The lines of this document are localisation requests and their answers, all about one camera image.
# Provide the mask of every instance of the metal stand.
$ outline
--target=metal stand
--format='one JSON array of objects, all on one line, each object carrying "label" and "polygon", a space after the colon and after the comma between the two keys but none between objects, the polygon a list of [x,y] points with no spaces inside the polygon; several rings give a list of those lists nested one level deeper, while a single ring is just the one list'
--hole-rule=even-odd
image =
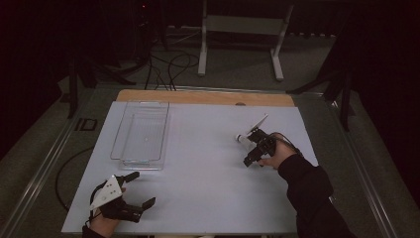
[{"label": "metal stand", "polygon": [[198,75],[206,74],[207,64],[207,31],[265,34],[278,36],[277,45],[270,51],[272,65],[274,67],[275,79],[283,81],[278,53],[286,34],[288,22],[293,10],[293,5],[288,6],[285,16],[282,19],[269,18],[246,18],[207,15],[207,0],[203,0],[203,19],[201,27],[201,52],[198,64]]}]

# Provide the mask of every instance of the transparent plastic bin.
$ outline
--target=transparent plastic bin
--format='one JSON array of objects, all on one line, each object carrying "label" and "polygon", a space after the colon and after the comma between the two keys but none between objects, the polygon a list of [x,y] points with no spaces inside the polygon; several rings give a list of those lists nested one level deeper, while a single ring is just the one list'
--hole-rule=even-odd
[{"label": "transparent plastic bin", "polygon": [[128,102],[111,153],[122,170],[162,170],[168,102]]}]

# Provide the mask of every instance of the black jacket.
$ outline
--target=black jacket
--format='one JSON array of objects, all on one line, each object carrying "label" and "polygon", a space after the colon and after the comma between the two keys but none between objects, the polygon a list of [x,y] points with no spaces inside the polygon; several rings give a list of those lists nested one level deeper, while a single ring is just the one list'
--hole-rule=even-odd
[{"label": "black jacket", "polygon": [[281,163],[278,174],[288,183],[287,197],[297,211],[300,238],[356,237],[330,202],[333,187],[321,167],[293,155]]}]

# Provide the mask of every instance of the black cable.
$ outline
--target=black cable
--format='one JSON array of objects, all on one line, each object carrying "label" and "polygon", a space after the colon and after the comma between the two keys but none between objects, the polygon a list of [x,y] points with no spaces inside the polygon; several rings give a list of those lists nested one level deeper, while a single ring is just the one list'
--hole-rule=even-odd
[{"label": "black cable", "polygon": [[145,90],[148,89],[149,80],[151,79],[151,73],[152,73],[152,57],[149,57],[149,72],[148,72],[148,78],[146,79]]},{"label": "black cable", "polygon": [[[275,136],[275,134],[282,136],[283,138],[278,138]],[[295,151],[299,156],[303,157],[302,152],[299,150],[299,148],[295,147],[293,145],[293,143],[291,143],[291,141],[285,137],[283,134],[279,133],[279,132],[273,132],[271,134],[269,134],[268,136],[269,138],[272,138],[276,141],[280,141],[282,143],[284,143],[286,146],[288,146],[289,148],[291,148],[293,151]]]},{"label": "black cable", "polygon": [[[174,57],[174,58],[172,58],[170,61],[167,61],[167,60],[165,60],[165,59],[161,59],[161,58],[158,58],[158,57],[156,57],[156,56],[153,56],[152,55],[152,58],[154,58],[154,59],[156,59],[156,60],[160,60],[160,61],[162,61],[162,62],[166,62],[167,64],[168,64],[168,66],[167,66],[167,74],[168,74],[168,76],[169,76],[169,88],[170,88],[170,90],[175,90],[176,91],[176,87],[175,87],[175,85],[174,85],[174,80],[178,77],[178,76],[180,76],[183,72],[185,72],[189,67],[194,67],[194,66],[197,66],[198,64],[199,64],[199,59],[198,59],[198,57],[197,56],[195,56],[195,55],[192,55],[192,54],[189,54],[189,53],[187,53],[187,52],[185,52],[185,51],[170,51],[170,52],[179,52],[179,53],[181,53],[181,55],[178,55],[178,56],[176,56],[176,57]],[[181,57],[188,57],[188,64],[186,64],[186,65],[180,65],[180,64],[176,64],[176,63],[174,63],[174,61],[175,60],[177,60],[177,59],[179,59],[179,58],[181,58]],[[191,63],[191,58],[195,58],[196,59],[196,62],[195,63]],[[170,72],[170,69],[173,67],[173,66],[176,66],[176,67],[180,67],[180,68],[182,68],[182,70],[177,74],[177,75],[175,75],[175,76],[172,76],[172,74],[171,74],[171,72]]]},{"label": "black cable", "polygon": [[64,167],[70,162],[72,161],[74,158],[80,156],[81,154],[88,152],[90,150],[92,150],[94,147],[89,147],[87,149],[84,149],[83,151],[78,152],[77,154],[71,156],[64,164],[62,164],[62,166],[59,168],[58,172],[56,173],[55,176],[55,185],[54,185],[54,189],[55,189],[55,196],[58,199],[58,202],[61,204],[61,206],[66,210],[69,211],[69,208],[67,207],[67,205],[64,203],[64,201],[62,201],[61,196],[59,195],[58,192],[58,180],[59,180],[59,175],[61,174],[62,170],[64,169]]},{"label": "black cable", "polygon": [[176,87],[175,87],[175,84],[173,83],[173,81],[180,75],[180,74],[182,74],[183,72],[185,72],[187,69],[188,69],[188,67],[190,66],[190,63],[191,63],[191,57],[188,55],[188,65],[186,66],[186,67],[184,67],[175,77],[172,77],[172,75],[170,74],[170,67],[173,65],[173,62],[176,60],[176,59],[178,59],[178,58],[181,58],[181,57],[183,57],[183,56],[185,56],[185,55],[179,55],[179,56],[177,56],[177,57],[174,57],[174,58],[172,58],[171,60],[170,60],[170,63],[167,65],[167,74],[169,75],[169,86],[172,86],[173,87],[173,90],[175,90],[176,91]]},{"label": "black cable", "polygon": [[[95,198],[95,194],[99,189],[102,189],[102,187],[104,187],[104,185],[106,184],[107,181],[102,182],[101,184],[99,184],[98,186],[95,187],[95,189],[92,191],[92,194],[90,195],[90,202],[89,204],[92,204],[93,199]],[[93,216],[93,210],[89,211],[89,222],[92,221],[93,219],[95,219],[95,217],[97,217],[99,214],[97,214],[96,216]]]}]

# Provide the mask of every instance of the dark background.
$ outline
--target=dark background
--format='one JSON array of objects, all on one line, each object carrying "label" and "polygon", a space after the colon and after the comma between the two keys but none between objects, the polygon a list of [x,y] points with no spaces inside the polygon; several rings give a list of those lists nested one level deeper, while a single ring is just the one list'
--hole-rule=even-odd
[{"label": "dark background", "polygon": [[[266,9],[263,5],[276,1],[242,2],[249,5],[236,6],[235,12],[227,13],[262,17],[276,14],[276,8],[272,8],[273,12],[262,10]],[[420,183],[417,152],[420,4],[414,0],[361,1],[352,8],[349,17],[350,7],[343,8],[340,2],[298,4],[288,32],[307,36],[340,32],[320,74],[340,68],[347,60],[351,62],[353,90],[360,94],[402,178],[420,204],[417,186]],[[229,9],[226,4],[235,4],[235,1],[215,0],[209,11],[225,13]],[[99,7],[99,1],[79,0],[1,3],[0,158],[59,99],[56,83],[68,72],[66,40],[71,38],[71,42],[78,42],[102,63],[112,64],[116,58],[125,56],[124,49],[118,48],[121,44],[115,44],[124,39],[112,38],[115,35],[110,34],[112,26],[107,25]],[[168,0],[162,8],[166,24],[201,25],[201,1]],[[124,15],[124,9],[113,14],[110,17]],[[341,31],[346,19],[347,24]],[[156,28],[166,25],[155,21]],[[124,31],[120,36],[133,37],[125,35]]]}]

